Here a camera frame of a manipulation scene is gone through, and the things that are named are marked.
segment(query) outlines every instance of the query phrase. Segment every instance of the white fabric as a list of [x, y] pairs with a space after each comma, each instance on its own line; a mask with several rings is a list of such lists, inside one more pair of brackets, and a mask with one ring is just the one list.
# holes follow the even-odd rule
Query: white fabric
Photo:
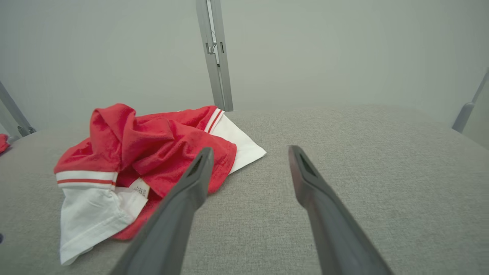
[[211, 135], [222, 137], [236, 144], [236, 158], [230, 174], [263, 157], [266, 152], [238, 128], [226, 115], [215, 123]]
[[69, 183], [69, 187], [63, 187], [67, 184], [60, 184], [65, 193], [61, 208], [62, 265], [71, 264], [94, 245], [126, 228], [148, 201], [137, 191], [112, 184]]
[[98, 172], [98, 171], [63, 171], [56, 173], [56, 180], [91, 179], [102, 181], [115, 181], [117, 172]]

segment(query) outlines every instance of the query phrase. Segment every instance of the metal frame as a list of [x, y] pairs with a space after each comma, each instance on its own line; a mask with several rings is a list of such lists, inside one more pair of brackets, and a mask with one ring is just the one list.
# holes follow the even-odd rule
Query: metal frame
[[231, 95], [231, 80], [229, 78], [229, 66], [227, 64], [227, 47], [224, 39], [224, 23], [222, 21], [221, 0], [210, 0], [212, 7], [212, 19], [216, 31], [216, 42], [219, 55], [219, 68], [221, 71], [222, 95], [224, 97], [225, 111], [233, 110], [233, 97]]
[[460, 113], [457, 116], [455, 123], [453, 123], [453, 126], [452, 126], [453, 130], [455, 130], [459, 133], [464, 131], [464, 128], [465, 128], [465, 125], [467, 124], [468, 118], [470, 117], [470, 114], [472, 113], [472, 110], [474, 109], [475, 101], [479, 97], [480, 93], [482, 92], [482, 89], [484, 88], [484, 85], [486, 84], [486, 82], [488, 80], [489, 80], [489, 68], [486, 69], [486, 74], [482, 78], [481, 84], [479, 84], [479, 88], [475, 92], [475, 95], [472, 98], [472, 101], [464, 104], [464, 106], [460, 110]]
[[[207, 70], [209, 72], [214, 104], [224, 111], [232, 111], [233, 99], [231, 95], [229, 67], [227, 64], [226, 41], [224, 40], [221, 1], [210, 0], [210, 3], [216, 43], [214, 43], [214, 39], [212, 38], [207, 0], [195, 1], [205, 61], [207, 63]], [[217, 62], [216, 59], [216, 52], [218, 53], [219, 62]]]
[[[36, 130], [32, 128], [32, 126], [29, 124], [25, 116], [22, 114], [19, 107], [17, 107], [17, 104], [15, 104], [15, 101], [9, 95], [7, 89], [1, 82], [0, 82], [0, 101], [5, 105], [7, 111], [14, 118], [15, 122], [17, 123], [17, 131], [18, 133], [21, 134], [22, 137], [25, 137], [29, 134], [36, 132]], [[15, 136], [15, 133], [17, 132], [14, 130], [15, 126], [11, 125], [11, 123], [8, 122], [5, 116], [6, 115], [3, 113], [0, 114], [0, 122], [4, 127], [6, 127], [5, 129], [9, 132], [11, 136]]]
[[19, 131], [17, 130], [17, 125], [14, 119], [12, 118], [10, 113], [7, 111], [7, 108], [1, 101], [0, 101], [0, 124], [5, 128], [10, 138], [13, 139], [20, 138]]

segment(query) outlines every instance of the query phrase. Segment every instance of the care label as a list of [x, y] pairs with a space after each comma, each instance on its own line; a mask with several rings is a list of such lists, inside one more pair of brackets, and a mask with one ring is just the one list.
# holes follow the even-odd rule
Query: care label
[[146, 199], [148, 198], [148, 194], [150, 192], [150, 186], [147, 185], [142, 178], [137, 178], [131, 186], [129, 186], [130, 189], [139, 192], [141, 195], [143, 195]]

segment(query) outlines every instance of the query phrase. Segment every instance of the red and white shirt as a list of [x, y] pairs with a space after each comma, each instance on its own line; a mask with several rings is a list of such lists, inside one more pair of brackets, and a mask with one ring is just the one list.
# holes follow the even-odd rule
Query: red and white shirt
[[54, 168], [65, 194], [61, 264], [111, 236], [134, 237], [204, 147], [214, 149], [209, 193], [266, 153], [216, 106], [144, 116], [124, 104], [95, 109], [90, 137]]

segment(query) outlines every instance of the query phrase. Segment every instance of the gray table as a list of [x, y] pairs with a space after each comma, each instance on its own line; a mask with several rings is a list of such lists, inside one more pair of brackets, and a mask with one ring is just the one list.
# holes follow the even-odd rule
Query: gray table
[[[195, 215], [183, 274], [320, 273], [287, 145], [298, 144], [398, 274], [489, 272], [489, 151], [417, 111], [367, 105], [226, 114], [267, 155], [230, 175]], [[0, 156], [1, 274], [106, 274], [107, 240], [59, 263], [57, 159], [88, 136], [39, 131]]]

